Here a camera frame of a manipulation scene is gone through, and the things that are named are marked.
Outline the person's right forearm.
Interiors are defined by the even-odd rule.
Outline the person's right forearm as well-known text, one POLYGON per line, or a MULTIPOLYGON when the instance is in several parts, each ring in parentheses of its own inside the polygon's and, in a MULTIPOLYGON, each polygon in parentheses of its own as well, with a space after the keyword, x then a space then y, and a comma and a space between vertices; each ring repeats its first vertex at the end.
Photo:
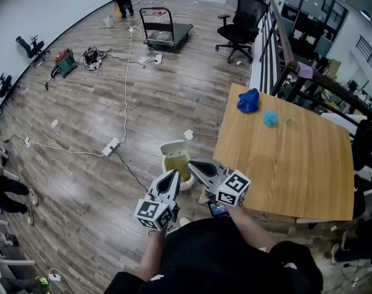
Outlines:
POLYGON ((230 217, 238 228, 243 239, 256 249, 264 249, 270 252, 276 244, 269 232, 263 229, 240 205, 226 206, 230 217))

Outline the white trash bin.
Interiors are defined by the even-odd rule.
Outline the white trash bin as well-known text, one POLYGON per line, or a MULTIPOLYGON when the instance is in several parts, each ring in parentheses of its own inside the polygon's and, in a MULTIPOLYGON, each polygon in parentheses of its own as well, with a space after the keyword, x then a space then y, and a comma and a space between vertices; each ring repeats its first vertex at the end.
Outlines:
POLYGON ((188 168, 191 159, 184 140, 169 141, 161 146, 162 170, 178 170, 180 173, 180 191, 191 189, 195 178, 188 168))

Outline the purple cloth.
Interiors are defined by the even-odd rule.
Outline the purple cloth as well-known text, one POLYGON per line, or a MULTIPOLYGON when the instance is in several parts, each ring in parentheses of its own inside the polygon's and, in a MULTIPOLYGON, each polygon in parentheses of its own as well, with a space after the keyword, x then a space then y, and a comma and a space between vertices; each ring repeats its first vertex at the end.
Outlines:
POLYGON ((297 62, 296 73, 299 77, 305 79, 312 79, 314 74, 314 69, 300 61, 297 62))

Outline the light blue scrunched ball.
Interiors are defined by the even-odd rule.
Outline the light blue scrunched ball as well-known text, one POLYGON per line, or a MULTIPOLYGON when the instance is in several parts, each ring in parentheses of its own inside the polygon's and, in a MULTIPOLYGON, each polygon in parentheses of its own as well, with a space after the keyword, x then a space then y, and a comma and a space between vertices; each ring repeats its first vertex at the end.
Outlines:
POLYGON ((266 110, 264 113, 264 124, 268 127, 277 125, 279 122, 278 114, 274 110, 266 110))

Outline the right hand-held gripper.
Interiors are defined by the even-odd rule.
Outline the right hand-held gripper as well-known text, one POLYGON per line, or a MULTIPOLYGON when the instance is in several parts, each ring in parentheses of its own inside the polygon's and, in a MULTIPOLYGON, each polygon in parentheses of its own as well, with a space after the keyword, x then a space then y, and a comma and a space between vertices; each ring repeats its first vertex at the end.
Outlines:
POLYGON ((239 170, 227 170, 214 159, 192 159, 188 162, 188 168, 206 187, 207 199, 223 205, 238 206, 251 185, 251 180, 239 170))

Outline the black platform cart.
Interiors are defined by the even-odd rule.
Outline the black platform cart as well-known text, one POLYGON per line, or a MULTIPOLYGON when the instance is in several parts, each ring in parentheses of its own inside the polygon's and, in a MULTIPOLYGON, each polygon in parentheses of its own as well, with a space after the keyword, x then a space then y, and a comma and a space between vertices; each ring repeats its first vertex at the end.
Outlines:
POLYGON ((178 48, 188 38, 192 24, 176 23, 166 7, 143 7, 139 10, 142 20, 144 44, 171 49, 178 48))

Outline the blue cloth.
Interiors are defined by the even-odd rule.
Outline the blue cloth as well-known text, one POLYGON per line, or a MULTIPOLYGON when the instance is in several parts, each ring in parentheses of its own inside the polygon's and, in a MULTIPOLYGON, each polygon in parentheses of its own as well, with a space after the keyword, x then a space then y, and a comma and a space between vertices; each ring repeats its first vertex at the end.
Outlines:
POLYGON ((237 108, 242 113, 254 113, 259 109, 259 91, 255 88, 238 95, 237 108))

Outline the person's left forearm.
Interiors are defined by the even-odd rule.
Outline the person's left forearm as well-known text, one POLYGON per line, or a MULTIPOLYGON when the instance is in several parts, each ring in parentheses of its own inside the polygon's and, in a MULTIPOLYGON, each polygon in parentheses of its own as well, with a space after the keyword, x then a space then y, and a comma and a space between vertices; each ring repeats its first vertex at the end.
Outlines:
POLYGON ((137 276, 144 281, 159 274, 165 244, 165 231, 151 231, 141 262, 137 269, 137 276))

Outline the person's black clothing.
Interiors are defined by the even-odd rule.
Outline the person's black clothing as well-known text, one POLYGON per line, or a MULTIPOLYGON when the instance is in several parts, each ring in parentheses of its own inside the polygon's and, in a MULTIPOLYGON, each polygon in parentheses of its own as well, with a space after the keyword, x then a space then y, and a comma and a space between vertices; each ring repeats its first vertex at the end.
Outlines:
POLYGON ((197 220, 170 233, 152 277, 143 280, 121 271, 104 294, 321 294, 323 284, 306 246, 282 241, 262 251, 223 217, 197 220))

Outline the black office chair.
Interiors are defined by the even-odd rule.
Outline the black office chair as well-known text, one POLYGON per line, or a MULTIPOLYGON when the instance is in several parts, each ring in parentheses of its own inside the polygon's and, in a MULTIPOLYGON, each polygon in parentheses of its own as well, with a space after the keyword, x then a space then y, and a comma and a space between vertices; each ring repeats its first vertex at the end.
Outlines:
POLYGON ((354 208, 352 219, 360 217, 366 210, 365 195, 372 190, 372 176, 370 180, 357 174, 368 164, 372 163, 372 119, 363 119, 359 122, 352 141, 352 158, 354 164, 354 208))
POLYGON ((8 75, 7 77, 2 75, 0 76, 0 97, 3 98, 12 88, 12 76, 8 75))
POLYGON ((259 35, 259 23, 267 11, 268 4, 264 0, 237 0, 232 24, 227 24, 230 15, 218 16, 222 20, 222 26, 217 29, 217 33, 228 40, 228 44, 216 45, 215 50, 231 48, 228 63, 236 51, 242 52, 252 62, 251 48, 259 35))
POLYGON ((37 35, 31 36, 31 43, 28 44, 21 36, 18 36, 15 41, 22 46, 29 59, 38 59, 46 53, 50 53, 50 50, 43 50, 44 41, 37 42, 37 35))

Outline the dark metal railing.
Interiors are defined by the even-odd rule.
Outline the dark metal railing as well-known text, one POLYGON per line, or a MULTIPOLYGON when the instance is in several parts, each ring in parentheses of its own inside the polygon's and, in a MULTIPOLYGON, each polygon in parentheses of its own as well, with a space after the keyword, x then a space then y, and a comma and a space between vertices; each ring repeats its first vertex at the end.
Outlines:
MULTIPOLYGON (((264 0, 268 5, 267 13, 262 17, 262 48, 259 61, 261 62, 260 85, 259 89, 267 94, 277 96, 284 85, 287 76, 291 73, 298 75, 300 67, 298 61, 294 59, 294 54, 290 47, 289 39, 284 28, 281 15, 277 9, 274 0, 264 0)), ((294 87, 289 92, 286 99, 293 102, 297 96, 317 103, 318 105, 332 111, 346 121, 357 126, 358 123, 349 117, 349 115, 317 100, 309 94, 301 92, 302 86, 310 82, 316 84, 347 102, 350 107, 354 107, 372 122, 372 111, 367 105, 355 95, 344 89, 337 82, 329 79, 325 75, 312 70, 310 77, 297 76, 294 87)))

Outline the red and green vacuum cleaner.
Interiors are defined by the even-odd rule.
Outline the red and green vacuum cleaner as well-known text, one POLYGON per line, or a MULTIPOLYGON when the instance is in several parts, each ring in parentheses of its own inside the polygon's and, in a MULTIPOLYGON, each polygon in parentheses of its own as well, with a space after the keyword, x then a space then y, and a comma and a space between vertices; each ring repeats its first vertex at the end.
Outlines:
POLYGON ((51 71, 50 78, 45 84, 45 89, 48 91, 49 83, 57 75, 61 75, 63 78, 66 78, 67 75, 77 67, 78 64, 74 59, 74 53, 71 48, 66 48, 63 52, 60 52, 55 58, 55 65, 51 71))

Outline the wooden table with white legs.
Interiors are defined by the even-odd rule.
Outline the wooden table with white legs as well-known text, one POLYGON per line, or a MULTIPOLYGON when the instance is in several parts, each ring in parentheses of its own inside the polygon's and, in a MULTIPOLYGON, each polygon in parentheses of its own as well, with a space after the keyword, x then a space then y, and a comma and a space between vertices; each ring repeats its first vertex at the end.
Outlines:
POLYGON ((247 91, 232 84, 214 158, 251 180, 249 209, 303 219, 349 221, 354 208, 354 166, 349 132, 302 107, 261 94, 259 109, 237 108, 247 91), (266 110, 293 110, 289 124, 264 124, 266 110))

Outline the chest-mounted phone with screen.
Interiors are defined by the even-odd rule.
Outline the chest-mounted phone with screen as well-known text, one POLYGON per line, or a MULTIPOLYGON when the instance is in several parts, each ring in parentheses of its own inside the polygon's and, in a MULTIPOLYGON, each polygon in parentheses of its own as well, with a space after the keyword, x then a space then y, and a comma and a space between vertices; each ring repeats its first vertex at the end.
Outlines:
POLYGON ((229 216, 225 206, 219 202, 208 202, 208 207, 213 218, 227 217, 229 216))

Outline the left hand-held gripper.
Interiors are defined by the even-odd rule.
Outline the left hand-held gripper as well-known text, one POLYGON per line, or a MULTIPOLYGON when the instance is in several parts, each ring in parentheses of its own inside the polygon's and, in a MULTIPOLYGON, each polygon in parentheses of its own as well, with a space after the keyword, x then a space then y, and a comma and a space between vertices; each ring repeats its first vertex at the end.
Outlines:
POLYGON ((149 230, 163 231, 168 224, 177 221, 179 207, 176 197, 180 188, 180 172, 170 170, 158 176, 146 194, 137 203, 134 216, 149 230), (166 195, 168 200, 153 195, 166 195))

